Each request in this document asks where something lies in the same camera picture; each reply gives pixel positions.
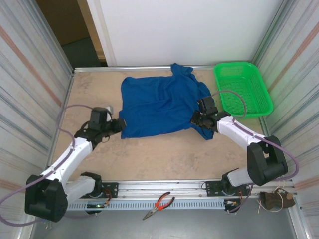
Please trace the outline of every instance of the green plastic basket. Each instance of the green plastic basket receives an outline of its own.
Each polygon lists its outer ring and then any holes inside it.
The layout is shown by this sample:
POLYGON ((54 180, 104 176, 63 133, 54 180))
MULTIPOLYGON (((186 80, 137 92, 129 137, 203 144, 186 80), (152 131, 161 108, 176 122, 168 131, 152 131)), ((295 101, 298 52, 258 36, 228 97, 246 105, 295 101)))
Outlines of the green plastic basket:
MULTIPOLYGON (((214 67, 214 75, 220 91, 234 91, 244 99, 246 118, 269 115, 273 111, 273 103, 255 65, 248 62, 222 63, 214 67)), ((243 104, 236 95, 221 93, 220 98, 224 110, 233 116, 243 115, 243 104)))

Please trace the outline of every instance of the white panel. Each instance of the white panel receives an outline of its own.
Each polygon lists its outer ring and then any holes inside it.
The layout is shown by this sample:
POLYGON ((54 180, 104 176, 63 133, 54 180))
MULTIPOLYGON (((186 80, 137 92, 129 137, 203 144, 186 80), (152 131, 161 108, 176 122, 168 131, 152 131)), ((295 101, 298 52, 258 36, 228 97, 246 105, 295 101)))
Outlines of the white panel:
POLYGON ((93 5, 95 10, 102 9, 104 16, 93 19, 104 51, 114 52, 110 66, 249 61, 281 2, 88 0, 91 10, 93 5), (105 39, 110 39, 111 46, 103 44, 105 39))

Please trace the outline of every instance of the bracket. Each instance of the bracket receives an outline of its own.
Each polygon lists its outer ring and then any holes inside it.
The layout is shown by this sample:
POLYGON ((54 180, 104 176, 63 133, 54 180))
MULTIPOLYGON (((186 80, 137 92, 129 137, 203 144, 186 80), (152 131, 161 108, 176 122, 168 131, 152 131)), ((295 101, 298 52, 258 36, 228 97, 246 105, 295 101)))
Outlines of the bracket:
POLYGON ((111 191, 111 193, 112 193, 112 198, 117 198, 118 197, 118 192, 119 192, 119 183, 103 182, 102 183, 102 192, 101 192, 101 194, 99 196, 92 197, 92 196, 90 196, 90 194, 86 194, 86 195, 84 195, 81 198, 83 198, 83 199, 88 199, 88 198, 94 198, 94 199, 102 198, 102 199, 104 199, 105 198, 105 199, 107 199, 108 197, 107 197, 106 192, 104 191, 104 189, 109 189, 111 191))
POLYGON ((222 184, 220 181, 206 181, 206 193, 208 197, 225 197, 225 196, 234 196, 239 197, 239 191, 242 192, 242 196, 247 196, 249 192, 249 185, 244 184, 236 187, 233 193, 225 193, 223 190, 222 184))

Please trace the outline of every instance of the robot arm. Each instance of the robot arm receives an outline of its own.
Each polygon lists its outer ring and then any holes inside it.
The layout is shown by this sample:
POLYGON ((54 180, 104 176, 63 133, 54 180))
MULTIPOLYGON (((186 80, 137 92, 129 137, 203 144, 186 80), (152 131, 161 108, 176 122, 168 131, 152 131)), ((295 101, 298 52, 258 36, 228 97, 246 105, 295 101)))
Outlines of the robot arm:
POLYGON ((67 181, 83 159, 102 142, 103 138, 119 133, 125 128, 125 121, 122 118, 111 119, 110 111, 110 108, 93 108, 90 120, 74 135, 75 145, 70 144, 58 160, 40 176, 31 175, 28 178, 27 184, 49 172, 54 172, 26 189, 25 212, 27 214, 57 222, 64 216, 68 204, 72 204, 85 194, 98 196, 101 193, 100 175, 85 172, 76 181, 69 184, 67 181), (71 150, 73 152, 62 163, 71 150))
POLYGON ((222 176, 224 191, 235 191, 242 184, 261 186, 288 172, 283 152, 261 140, 267 139, 281 146, 278 138, 253 132, 236 121, 230 113, 218 112, 211 97, 199 100, 198 105, 200 111, 194 112, 191 123, 221 133, 247 151, 247 168, 239 168, 222 176))

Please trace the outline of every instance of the wooden board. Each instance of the wooden board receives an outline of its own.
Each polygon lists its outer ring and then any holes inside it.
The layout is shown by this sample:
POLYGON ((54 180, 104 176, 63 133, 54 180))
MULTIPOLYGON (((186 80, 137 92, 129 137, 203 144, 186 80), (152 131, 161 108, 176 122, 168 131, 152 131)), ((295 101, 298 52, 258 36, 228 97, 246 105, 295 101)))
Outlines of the wooden board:
MULTIPOLYGON (((212 71, 195 71, 211 93, 217 91, 212 71)), ((84 72, 75 75, 68 105, 114 107, 114 117, 122 109, 121 83, 127 76, 169 76, 170 71, 84 72)), ((222 109, 220 98, 216 105, 222 109)), ((68 109, 62 127, 75 133, 89 119, 86 108, 68 109)), ((258 119, 242 121, 261 133, 258 119)), ((70 143, 61 133, 54 158, 58 158, 70 143)), ((121 139, 114 135, 100 143, 76 169, 71 179, 84 171, 102 175, 103 180, 182 180, 220 178, 221 175, 247 163, 246 152, 229 138, 216 133, 213 140, 204 140, 194 129, 144 138, 121 139)))

